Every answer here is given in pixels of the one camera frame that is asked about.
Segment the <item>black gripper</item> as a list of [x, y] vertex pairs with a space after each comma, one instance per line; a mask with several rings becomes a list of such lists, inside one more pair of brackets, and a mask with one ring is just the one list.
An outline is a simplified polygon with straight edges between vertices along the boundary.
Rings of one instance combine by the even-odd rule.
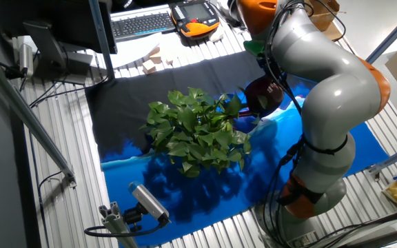
[[258, 65], [263, 68], [266, 74], [278, 78], [278, 65], [272, 57], [260, 55], [256, 58]]

